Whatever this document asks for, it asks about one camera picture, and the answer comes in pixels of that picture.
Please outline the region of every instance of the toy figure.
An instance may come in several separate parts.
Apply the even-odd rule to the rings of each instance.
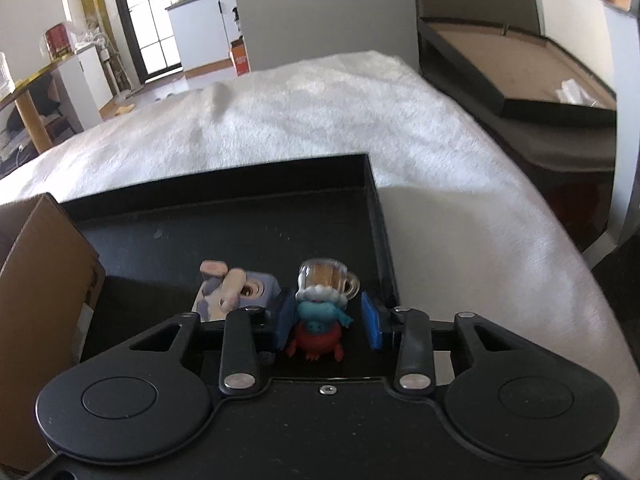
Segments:
[[[337,260],[307,260],[298,274],[294,338],[287,348],[291,357],[299,348],[308,360],[316,360],[333,352],[336,361],[344,357],[340,344],[342,327],[348,328],[353,318],[344,311],[347,302],[360,288],[360,282]]]
[[[206,280],[192,310],[203,321],[225,319],[226,314],[242,306],[266,308],[280,293],[280,285],[270,274],[228,270],[225,262],[206,260],[200,265],[200,272]]]

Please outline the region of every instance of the white cabinet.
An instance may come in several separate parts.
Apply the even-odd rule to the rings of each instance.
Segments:
[[[195,0],[169,9],[182,68],[192,70],[229,57],[218,0]]]
[[[86,83],[89,85],[91,95],[94,97],[95,105],[99,110],[111,101],[113,94],[107,83],[107,78],[104,76],[98,52],[95,47],[88,48],[78,54],[78,60],[80,61],[80,68],[84,72]]]
[[[236,14],[234,9],[238,6],[236,0],[220,0],[220,12],[222,21],[225,23],[226,39],[231,48],[231,42],[240,38],[240,32],[236,25]]]
[[[52,73],[60,98],[60,111],[79,132],[102,122],[86,72],[80,64],[80,55],[60,63]]]

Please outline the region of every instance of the door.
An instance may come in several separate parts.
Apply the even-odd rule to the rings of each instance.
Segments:
[[[218,0],[195,0],[171,9],[182,68],[192,70],[229,57]]]
[[[180,67],[166,8],[170,0],[116,0],[129,50],[141,82]]]

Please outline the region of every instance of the orange box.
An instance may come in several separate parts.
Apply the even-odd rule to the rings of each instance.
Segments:
[[[251,67],[249,67],[249,58],[246,54],[242,38],[231,42],[231,60],[234,62],[236,73],[238,75],[248,74],[251,72]]]

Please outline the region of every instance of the metal rivet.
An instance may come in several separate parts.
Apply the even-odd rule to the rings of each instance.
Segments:
[[[324,386],[320,386],[319,391],[323,395],[334,395],[338,393],[338,388],[336,388],[332,384],[325,384]]]
[[[407,374],[398,382],[405,390],[423,390],[431,385],[431,378],[423,374]]]
[[[255,377],[251,374],[230,374],[225,377],[225,386],[232,390],[245,390],[255,384]]]

